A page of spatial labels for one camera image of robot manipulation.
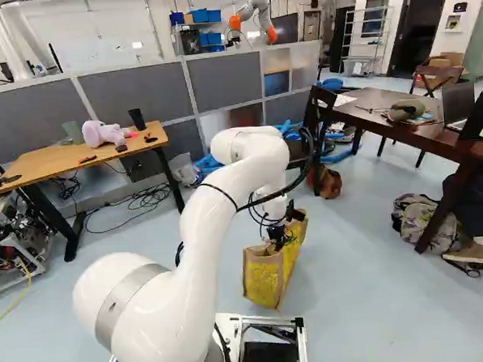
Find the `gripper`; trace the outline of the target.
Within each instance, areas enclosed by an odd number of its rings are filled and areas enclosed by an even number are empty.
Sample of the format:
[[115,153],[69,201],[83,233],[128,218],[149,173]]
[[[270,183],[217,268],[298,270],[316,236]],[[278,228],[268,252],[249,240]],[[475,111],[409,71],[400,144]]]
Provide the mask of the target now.
[[267,228],[269,241],[274,244],[275,250],[281,250],[288,241],[287,228],[285,225],[274,225]]

